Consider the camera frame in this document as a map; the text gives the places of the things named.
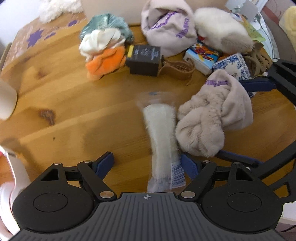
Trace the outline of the orange white teal sock bundle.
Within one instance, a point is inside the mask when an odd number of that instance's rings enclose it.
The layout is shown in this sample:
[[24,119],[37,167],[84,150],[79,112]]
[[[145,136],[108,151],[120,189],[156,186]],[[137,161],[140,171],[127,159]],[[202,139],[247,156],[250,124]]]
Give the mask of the orange white teal sock bundle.
[[123,67],[125,44],[134,40],[124,18],[113,14],[95,15],[82,29],[79,38],[79,52],[86,58],[87,77],[91,80],[98,80]]

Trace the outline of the pink fuzzy sock purple print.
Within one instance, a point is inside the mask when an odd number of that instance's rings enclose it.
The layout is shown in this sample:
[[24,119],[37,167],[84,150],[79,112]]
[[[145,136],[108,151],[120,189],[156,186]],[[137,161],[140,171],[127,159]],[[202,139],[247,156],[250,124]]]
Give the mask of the pink fuzzy sock purple print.
[[247,91],[225,70],[216,70],[179,107],[176,138],[183,152],[213,157],[224,147],[225,131],[241,130],[252,123]]

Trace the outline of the brown hair claw clip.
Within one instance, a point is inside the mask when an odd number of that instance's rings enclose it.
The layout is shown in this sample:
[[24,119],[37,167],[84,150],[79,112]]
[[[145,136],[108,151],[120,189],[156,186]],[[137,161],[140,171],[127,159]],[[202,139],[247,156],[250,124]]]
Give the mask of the brown hair claw clip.
[[188,80],[192,78],[195,70],[196,68],[192,60],[190,60],[189,62],[186,62],[184,60],[170,61],[162,56],[158,76],[168,75],[169,77],[178,80]]

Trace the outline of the cream fuzzy plush item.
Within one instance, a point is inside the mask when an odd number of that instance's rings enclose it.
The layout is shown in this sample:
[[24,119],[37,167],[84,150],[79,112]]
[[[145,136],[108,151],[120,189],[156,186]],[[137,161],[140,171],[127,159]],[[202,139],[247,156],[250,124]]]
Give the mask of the cream fuzzy plush item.
[[225,54],[251,51],[254,42],[246,28],[232,16],[218,8],[199,8],[194,12],[199,40]]

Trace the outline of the white plush rabbit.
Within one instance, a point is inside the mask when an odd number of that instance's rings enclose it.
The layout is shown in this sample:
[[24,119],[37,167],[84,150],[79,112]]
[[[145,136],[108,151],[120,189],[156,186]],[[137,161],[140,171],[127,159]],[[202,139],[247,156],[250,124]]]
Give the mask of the white plush rabbit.
[[42,23],[49,23],[62,14],[79,14],[82,12],[82,3],[79,0],[43,1],[39,19]]

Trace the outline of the white cylindrical cup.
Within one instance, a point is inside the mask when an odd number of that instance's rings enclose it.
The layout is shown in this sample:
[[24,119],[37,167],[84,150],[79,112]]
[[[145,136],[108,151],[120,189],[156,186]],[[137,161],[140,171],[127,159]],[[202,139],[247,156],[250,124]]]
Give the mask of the white cylindrical cup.
[[16,107],[18,96],[15,89],[8,83],[1,80],[0,82],[0,118],[7,120]]

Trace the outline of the tan hair claw clip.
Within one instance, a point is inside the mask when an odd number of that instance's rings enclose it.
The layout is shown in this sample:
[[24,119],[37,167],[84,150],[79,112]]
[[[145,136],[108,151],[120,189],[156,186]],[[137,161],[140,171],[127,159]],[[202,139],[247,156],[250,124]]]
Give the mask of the tan hair claw clip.
[[251,52],[243,54],[243,58],[250,71],[251,77],[257,77],[272,66],[273,62],[266,53],[261,42],[254,42],[254,47]]

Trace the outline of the blue white floral pack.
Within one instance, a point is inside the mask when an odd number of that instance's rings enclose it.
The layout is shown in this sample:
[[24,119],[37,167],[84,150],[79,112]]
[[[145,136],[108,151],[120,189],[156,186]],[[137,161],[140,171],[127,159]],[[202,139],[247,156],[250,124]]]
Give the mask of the blue white floral pack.
[[241,53],[236,53],[217,61],[213,64],[212,69],[214,71],[223,69],[238,81],[251,79],[250,71]]

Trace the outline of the small black box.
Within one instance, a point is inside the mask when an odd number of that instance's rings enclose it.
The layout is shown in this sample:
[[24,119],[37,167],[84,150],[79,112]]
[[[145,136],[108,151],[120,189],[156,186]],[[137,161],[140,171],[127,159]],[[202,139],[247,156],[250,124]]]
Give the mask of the small black box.
[[126,66],[130,74],[156,77],[161,63],[161,48],[151,45],[130,45]]

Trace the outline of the beige plastic storage bin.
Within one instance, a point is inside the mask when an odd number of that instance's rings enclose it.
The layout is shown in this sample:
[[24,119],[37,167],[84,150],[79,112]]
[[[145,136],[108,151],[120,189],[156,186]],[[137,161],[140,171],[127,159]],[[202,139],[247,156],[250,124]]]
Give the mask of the beige plastic storage bin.
[[[123,17],[129,25],[139,25],[141,20],[141,12],[145,0],[84,0],[81,1],[83,11],[88,20],[95,15],[113,14],[115,16]],[[188,0],[186,3],[192,10],[202,7],[215,7],[225,9],[227,0]]]

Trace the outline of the pink white headphones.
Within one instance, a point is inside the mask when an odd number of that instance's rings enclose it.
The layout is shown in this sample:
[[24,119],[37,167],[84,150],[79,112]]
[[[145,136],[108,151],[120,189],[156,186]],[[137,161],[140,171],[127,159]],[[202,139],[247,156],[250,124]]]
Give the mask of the pink white headphones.
[[1,146],[1,155],[6,159],[11,172],[11,180],[1,184],[1,240],[10,240],[20,231],[13,214],[13,204],[31,181],[14,151]]

